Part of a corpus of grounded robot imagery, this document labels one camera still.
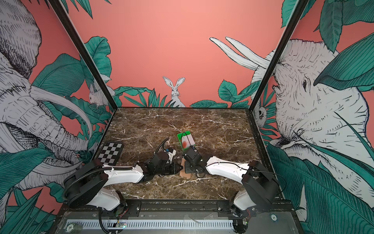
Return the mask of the pink leather card holder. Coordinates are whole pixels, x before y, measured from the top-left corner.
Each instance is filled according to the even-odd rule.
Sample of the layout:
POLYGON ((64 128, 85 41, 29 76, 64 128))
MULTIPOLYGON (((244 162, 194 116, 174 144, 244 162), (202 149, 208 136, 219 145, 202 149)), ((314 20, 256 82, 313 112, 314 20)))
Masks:
POLYGON ((179 172, 179 175, 183 178, 187 178, 187 179, 190 179, 191 178, 191 174, 187 174, 186 173, 186 160, 185 159, 182 159, 181 161, 181 165, 183 166, 183 169, 179 172))

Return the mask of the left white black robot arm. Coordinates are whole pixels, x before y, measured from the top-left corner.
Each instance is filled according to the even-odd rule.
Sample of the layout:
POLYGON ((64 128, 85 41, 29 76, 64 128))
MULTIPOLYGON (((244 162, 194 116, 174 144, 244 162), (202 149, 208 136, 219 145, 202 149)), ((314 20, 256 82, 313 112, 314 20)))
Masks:
POLYGON ((158 152, 145 162, 136 162, 134 166, 110 166, 100 160, 94 160, 68 176, 64 182, 62 198, 70 208, 85 205, 95 206, 123 215, 128 205, 119 191, 110 191, 106 186, 121 183, 143 183, 155 176, 175 175, 183 166, 172 160, 176 151, 167 149, 158 152))

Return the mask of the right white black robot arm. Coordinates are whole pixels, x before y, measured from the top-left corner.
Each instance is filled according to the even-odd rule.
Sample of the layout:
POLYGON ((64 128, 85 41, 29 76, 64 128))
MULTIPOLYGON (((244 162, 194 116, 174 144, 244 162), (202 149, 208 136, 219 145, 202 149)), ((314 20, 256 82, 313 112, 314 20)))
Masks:
POLYGON ((203 156, 194 146, 184 150, 183 158, 187 163, 187 173, 222 176, 244 187, 232 201, 235 211, 245 211, 252 207, 269 208, 278 194, 279 181, 259 161, 240 164, 212 155, 203 156))

